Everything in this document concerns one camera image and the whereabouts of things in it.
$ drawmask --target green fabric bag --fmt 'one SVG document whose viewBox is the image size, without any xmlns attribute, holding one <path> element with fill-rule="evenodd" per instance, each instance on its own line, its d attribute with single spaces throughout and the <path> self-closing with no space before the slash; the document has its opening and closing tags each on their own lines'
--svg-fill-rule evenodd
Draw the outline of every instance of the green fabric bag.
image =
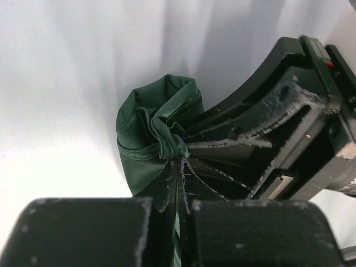
<svg viewBox="0 0 356 267">
<path fill-rule="evenodd" d="M 166 75 L 134 89 L 117 114 L 117 145 L 133 195 L 163 169 L 167 160 L 189 156 L 184 127 L 204 112 L 192 78 Z"/>
</svg>

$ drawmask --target white backdrop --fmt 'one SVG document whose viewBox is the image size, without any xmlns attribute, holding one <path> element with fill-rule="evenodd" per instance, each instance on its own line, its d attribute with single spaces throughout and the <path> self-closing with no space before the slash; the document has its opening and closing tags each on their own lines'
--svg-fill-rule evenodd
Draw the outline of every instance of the white backdrop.
<svg viewBox="0 0 356 267">
<path fill-rule="evenodd" d="M 1 0 L 0 251 L 46 196 L 129 197 L 115 118 L 135 87 L 196 78 L 206 108 L 238 88 L 281 36 L 322 42 L 347 0 Z M 341 246 L 356 202 L 323 192 Z"/>
</svg>

